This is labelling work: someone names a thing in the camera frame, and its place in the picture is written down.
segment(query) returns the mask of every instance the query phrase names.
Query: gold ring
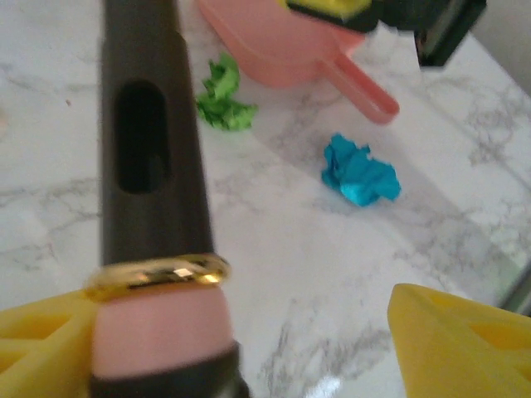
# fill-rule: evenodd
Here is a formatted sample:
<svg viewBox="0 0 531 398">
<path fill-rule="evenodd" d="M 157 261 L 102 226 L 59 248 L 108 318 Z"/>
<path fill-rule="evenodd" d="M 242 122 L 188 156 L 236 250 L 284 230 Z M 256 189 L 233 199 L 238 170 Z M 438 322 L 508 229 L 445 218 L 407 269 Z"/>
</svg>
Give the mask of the gold ring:
<svg viewBox="0 0 531 398">
<path fill-rule="evenodd" d="M 181 255 L 111 265 L 89 279 L 87 297 L 107 302 L 131 294 L 153 292 L 154 289 L 175 289 L 190 283 L 217 285 L 228 278 L 231 266 L 218 255 Z"/>
</svg>

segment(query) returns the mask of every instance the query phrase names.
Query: white marble surface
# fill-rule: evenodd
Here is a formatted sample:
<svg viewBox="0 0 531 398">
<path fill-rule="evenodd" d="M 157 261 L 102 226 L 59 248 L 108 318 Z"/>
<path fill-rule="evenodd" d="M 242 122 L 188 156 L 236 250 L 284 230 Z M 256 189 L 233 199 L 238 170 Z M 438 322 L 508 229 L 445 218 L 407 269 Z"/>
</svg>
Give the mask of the white marble surface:
<svg viewBox="0 0 531 398">
<path fill-rule="evenodd" d="M 0 0 L 2 308 L 77 289 L 98 264 L 97 3 Z M 223 47 L 182 3 L 199 90 Z M 412 40 L 385 31 L 355 59 L 402 106 L 387 127 L 326 82 L 274 91 L 245 76 L 239 97 L 260 106 L 254 128 L 201 126 L 256 398 L 403 397 L 392 286 L 494 303 L 530 254 L 529 98 L 472 38 L 443 72 L 421 73 Z M 396 167 L 396 203 L 358 209 L 324 186 L 336 131 Z"/>
</svg>

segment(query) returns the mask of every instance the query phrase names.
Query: green crumpled paper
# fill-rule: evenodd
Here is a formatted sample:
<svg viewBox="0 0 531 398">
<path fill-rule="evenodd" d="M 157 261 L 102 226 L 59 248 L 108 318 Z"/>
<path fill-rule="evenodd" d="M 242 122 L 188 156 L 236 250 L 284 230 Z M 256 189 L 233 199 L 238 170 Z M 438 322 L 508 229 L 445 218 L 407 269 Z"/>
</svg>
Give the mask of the green crumpled paper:
<svg viewBox="0 0 531 398">
<path fill-rule="evenodd" d="M 218 63 L 209 61 L 209 65 L 211 77 L 202 82 L 207 92 L 196 97 L 199 117 L 220 130 L 250 128 L 258 106 L 242 104 L 231 98 L 240 87 L 240 71 L 236 61 L 224 53 Z"/>
</svg>

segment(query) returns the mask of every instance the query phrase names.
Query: yellow plastic piece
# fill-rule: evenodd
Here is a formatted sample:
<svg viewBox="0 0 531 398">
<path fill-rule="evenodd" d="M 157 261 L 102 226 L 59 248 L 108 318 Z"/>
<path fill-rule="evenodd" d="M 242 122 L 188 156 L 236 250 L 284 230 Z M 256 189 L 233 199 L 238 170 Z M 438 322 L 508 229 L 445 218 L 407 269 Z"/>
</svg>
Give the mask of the yellow plastic piece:
<svg viewBox="0 0 531 398">
<path fill-rule="evenodd" d="M 72 292 L 0 312 L 0 397 L 87 398 L 96 309 Z"/>
<path fill-rule="evenodd" d="M 531 318 L 410 284 L 387 315 L 408 398 L 531 397 Z"/>
<path fill-rule="evenodd" d="M 348 18 L 371 5 L 372 0 L 284 0 L 331 17 Z"/>
</svg>

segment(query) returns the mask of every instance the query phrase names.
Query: pink scoop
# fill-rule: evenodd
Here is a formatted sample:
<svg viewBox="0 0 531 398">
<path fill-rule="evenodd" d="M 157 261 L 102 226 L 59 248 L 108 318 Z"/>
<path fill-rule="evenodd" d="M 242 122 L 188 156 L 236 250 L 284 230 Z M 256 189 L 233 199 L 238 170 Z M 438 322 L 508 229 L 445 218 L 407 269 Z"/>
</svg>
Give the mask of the pink scoop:
<svg viewBox="0 0 531 398">
<path fill-rule="evenodd" d="M 367 118 L 387 124 L 396 100 L 349 58 L 363 36 L 300 16 L 276 0 L 197 0 L 246 75 L 285 88 L 326 77 Z"/>
</svg>

